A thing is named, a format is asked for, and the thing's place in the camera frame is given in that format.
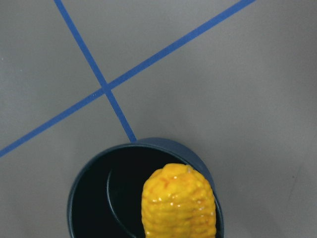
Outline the brown paper table mat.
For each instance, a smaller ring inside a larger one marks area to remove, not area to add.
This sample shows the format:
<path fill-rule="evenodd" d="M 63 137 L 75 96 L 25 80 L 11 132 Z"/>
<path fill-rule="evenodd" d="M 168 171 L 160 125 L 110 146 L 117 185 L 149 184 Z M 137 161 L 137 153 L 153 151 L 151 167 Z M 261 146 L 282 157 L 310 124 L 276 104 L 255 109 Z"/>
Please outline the brown paper table mat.
<path fill-rule="evenodd" d="M 1 1 L 1 237 L 69 237 L 76 175 L 129 141 L 100 87 L 56 1 Z M 205 161 L 227 238 L 316 237 L 316 1 L 252 2 L 112 93 Z"/>

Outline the yellow plastic corn cob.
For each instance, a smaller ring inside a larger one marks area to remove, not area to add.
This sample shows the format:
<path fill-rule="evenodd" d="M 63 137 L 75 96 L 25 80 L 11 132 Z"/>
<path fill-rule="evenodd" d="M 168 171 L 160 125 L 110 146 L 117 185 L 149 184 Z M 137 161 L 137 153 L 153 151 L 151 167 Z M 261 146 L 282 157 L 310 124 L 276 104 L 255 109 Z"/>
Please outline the yellow plastic corn cob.
<path fill-rule="evenodd" d="M 214 238 L 215 210 L 210 183 L 189 165 L 166 164 L 143 185 L 141 217 L 147 238 Z"/>

